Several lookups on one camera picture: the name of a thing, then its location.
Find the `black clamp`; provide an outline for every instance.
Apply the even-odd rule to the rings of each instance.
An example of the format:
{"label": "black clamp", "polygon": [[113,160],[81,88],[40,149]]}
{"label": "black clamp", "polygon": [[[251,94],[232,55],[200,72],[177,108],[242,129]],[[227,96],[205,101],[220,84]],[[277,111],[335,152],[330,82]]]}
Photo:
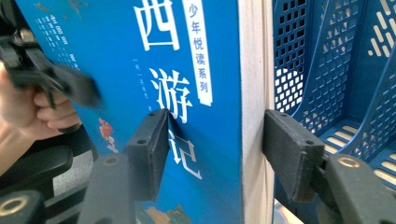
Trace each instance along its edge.
{"label": "black clamp", "polygon": [[[53,91],[61,92],[79,105],[93,107],[100,103],[93,79],[77,69],[51,63],[30,30],[0,37],[0,60],[14,87],[40,87],[53,109],[56,109]],[[78,128],[79,125],[75,125],[59,131],[71,133]]]}
{"label": "black clamp", "polygon": [[169,111],[149,113],[123,153],[100,157],[91,179],[43,202],[37,191],[0,198],[0,224],[136,223],[134,202],[155,201],[169,152]]}
{"label": "black clamp", "polygon": [[396,223],[396,200],[367,163],[337,154],[289,115],[267,110],[262,152],[288,197],[312,203],[320,223]]}

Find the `black plastic part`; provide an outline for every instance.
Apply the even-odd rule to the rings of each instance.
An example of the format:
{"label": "black plastic part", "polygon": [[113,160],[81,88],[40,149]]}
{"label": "black plastic part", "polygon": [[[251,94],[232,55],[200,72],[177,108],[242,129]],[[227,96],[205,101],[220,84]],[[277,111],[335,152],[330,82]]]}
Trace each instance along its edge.
{"label": "black plastic part", "polygon": [[128,157],[100,157],[93,165],[78,223],[134,223],[133,204]]}
{"label": "black plastic part", "polygon": [[0,0],[0,17],[12,27],[18,29],[29,27],[15,0]]}
{"label": "black plastic part", "polygon": [[64,94],[79,105],[97,106],[100,97],[94,80],[66,65],[53,65],[55,76],[63,82]]}
{"label": "black plastic part", "polygon": [[22,66],[18,52],[10,44],[11,36],[0,37],[0,60],[4,62],[6,69],[16,69]]}
{"label": "black plastic part", "polygon": [[136,201],[155,201],[169,151],[166,109],[150,113],[129,141],[124,153],[131,160]]}
{"label": "black plastic part", "polygon": [[323,161],[324,145],[319,139],[289,115],[267,110],[262,152],[290,199],[299,203],[315,200],[310,183]]}
{"label": "black plastic part", "polygon": [[332,155],[326,176],[345,223],[396,223],[396,200],[367,163],[349,155]]}
{"label": "black plastic part", "polygon": [[18,191],[0,198],[0,224],[41,224],[44,221],[44,201],[37,191]]}
{"label": "black plastic part", "polygon": [[66,146],[51,147],[23,157],[0,176],[0,195],[35,189],[46,199],[53,197],[52,178],[66,172],[72,163],[72,149]]}

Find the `blue plastic basket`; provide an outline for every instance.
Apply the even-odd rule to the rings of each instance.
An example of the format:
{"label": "blue plastic basket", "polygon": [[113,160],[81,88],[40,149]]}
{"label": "blue plastic basket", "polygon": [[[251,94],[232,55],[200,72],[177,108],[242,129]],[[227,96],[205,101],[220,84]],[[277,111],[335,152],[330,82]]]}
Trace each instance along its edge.
{"label": "blue plastic basket", "polygon": [[274,6],[276,109],[396,190],[396,1]]}

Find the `clamp jaw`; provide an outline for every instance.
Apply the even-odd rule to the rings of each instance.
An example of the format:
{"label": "clamp jaw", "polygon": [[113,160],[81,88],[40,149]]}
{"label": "clamp jaw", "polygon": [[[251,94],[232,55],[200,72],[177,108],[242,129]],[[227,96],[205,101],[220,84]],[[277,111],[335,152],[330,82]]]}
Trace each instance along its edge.
{"label": "clamp jaw", "polygon": [[320,223],[396,223],[396,200],[367,163],[325,156],[324,144],[289,115],[265,112],[262,152],[289,199],[319,196]]}

